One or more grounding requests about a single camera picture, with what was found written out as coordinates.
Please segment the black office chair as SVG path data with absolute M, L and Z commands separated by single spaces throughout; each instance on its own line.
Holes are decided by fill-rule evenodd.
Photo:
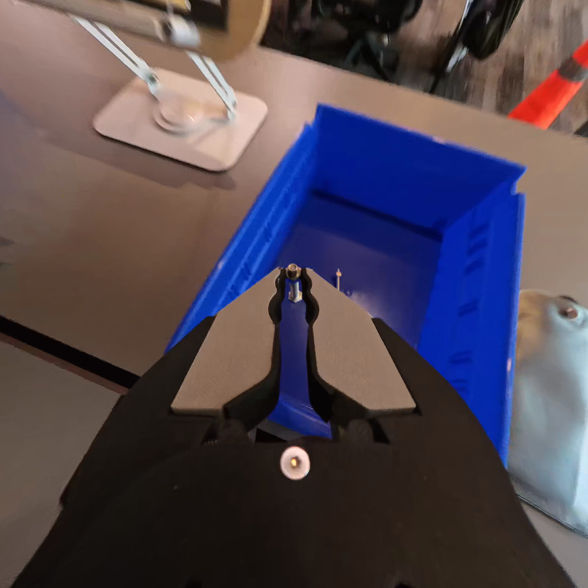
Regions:
M 513 22 L 524 1 L 467 1 L 456 29 L 443 46 L 440 59 L 433 69 L 429 93 L 434 94 L 467 55 L 484 61 L 493 55 Z
M 311 14 L 342 26 L 346 38 L 330 42 L 319 51 L 337 53 L 344 70 L 385 82 L 394 82 L 400 50 L 396 43 L 402 27 L 415 18 L 423 1 L 313 1 Z

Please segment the blue plastic bin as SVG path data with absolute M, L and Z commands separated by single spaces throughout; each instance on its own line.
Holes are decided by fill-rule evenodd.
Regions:
M 169 341 L 287 262 L 383 320 L 460 394 L 507 462 L 525 167 L 318 105 Z

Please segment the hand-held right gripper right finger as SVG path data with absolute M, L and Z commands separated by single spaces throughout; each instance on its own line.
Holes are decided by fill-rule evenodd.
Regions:
M 302 269 L 300 281 L 315 412 L 331 424 L 414 412 L 416 402 L 373 317 L 312 269 Z

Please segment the orange traffic cone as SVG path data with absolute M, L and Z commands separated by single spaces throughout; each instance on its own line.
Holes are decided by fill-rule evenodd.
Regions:
M 523 99 L 508 118 L 547 129 L 587 82 L 587 41 Z

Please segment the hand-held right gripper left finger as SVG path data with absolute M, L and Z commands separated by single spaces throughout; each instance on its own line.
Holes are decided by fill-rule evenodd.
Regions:
M 235 420 L 246 431 L 277 405 L 281 369 L 282 269 L 220 310 L 171 403 L 177 416 Z

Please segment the white folding laptop stand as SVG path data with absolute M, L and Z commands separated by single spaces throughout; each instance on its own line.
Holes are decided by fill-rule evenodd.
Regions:
M 29 1 L 70 16 L 135 80 L 95 116 L 101 135 L 210 172 L 237 163 L 263 125 L 264 101 L 235 92 L 211 58 L 198 54 L 189 1 Z M 117 32 L 186 53 L 204 80 L 152 68 Z

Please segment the tan board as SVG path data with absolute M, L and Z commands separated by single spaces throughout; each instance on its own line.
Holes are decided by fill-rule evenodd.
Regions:
M 271 1 L 189 1 L 199 34 L 198 54 L 230 61 L 257 46 L 266 30 Z

